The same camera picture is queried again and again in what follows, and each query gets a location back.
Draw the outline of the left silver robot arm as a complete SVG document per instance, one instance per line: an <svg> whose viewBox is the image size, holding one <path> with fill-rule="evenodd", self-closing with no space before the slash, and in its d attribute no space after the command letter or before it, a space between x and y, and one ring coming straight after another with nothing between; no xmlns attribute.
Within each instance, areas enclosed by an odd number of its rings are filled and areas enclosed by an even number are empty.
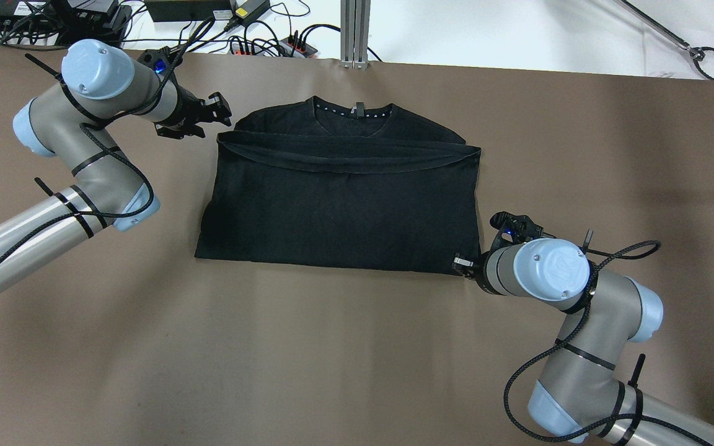
<svg viewBox="0 0 714 446"><path fill-rule="evenodd" d="M161 208L150 181L113 140L107 126L138 116L163 138L203 138L202 123L230 125L226 99L198 98L179 85L183 51L161 49L133 59L99 40L68 49L56 85L12 119L18 141L34 154L56 156L74 184L0 225L0 293L108 227L121 232Z"/></svg>

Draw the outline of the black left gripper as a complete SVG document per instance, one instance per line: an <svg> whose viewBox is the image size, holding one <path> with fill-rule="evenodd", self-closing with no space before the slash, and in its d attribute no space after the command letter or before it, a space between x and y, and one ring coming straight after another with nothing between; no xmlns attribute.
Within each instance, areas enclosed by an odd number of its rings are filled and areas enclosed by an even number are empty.
<svg viewBox="0 0 714 446"><path fill-rule="evenodd" d="M184 139L187 136L205 138L206 133L200 122L221 123L232 126L232 111L229 102L221 93L212 93L206 99L183 95L169 118L155 124L157 136L170 139Z"/></svg>

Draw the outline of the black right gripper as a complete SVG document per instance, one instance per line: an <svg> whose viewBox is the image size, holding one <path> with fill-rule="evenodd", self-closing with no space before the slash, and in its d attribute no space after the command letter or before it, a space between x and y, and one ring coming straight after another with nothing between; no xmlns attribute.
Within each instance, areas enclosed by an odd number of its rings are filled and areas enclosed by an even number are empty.
<svg viewBox="0 0 714 446"><path fill-rule="evenodd" d="M490 279L498 279L496 276L496 265L490 262L492 252L486 251L478 258L467 259L460 254L456 254L452 261L453 270L466 279L474 279L479 288L488 294L501 295L501 291L495 288Z"/></svg>

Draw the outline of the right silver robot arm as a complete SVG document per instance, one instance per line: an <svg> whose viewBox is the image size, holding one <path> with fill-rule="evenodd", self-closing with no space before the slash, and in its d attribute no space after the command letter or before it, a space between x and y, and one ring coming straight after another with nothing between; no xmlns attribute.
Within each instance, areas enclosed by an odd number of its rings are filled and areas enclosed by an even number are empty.
<svg viewBox="0 0 714 446"><path fill-rule="evenodd" d="M542 442L578 444L594 435L613 445L714 445L714 426L642 392L613 373L626 343L662 325L660 297L590 263L574 243L553 238L505 243L453 267L490 294L530 297L564 312L552 347L525 362L505 385L510 421Z"/></svg>

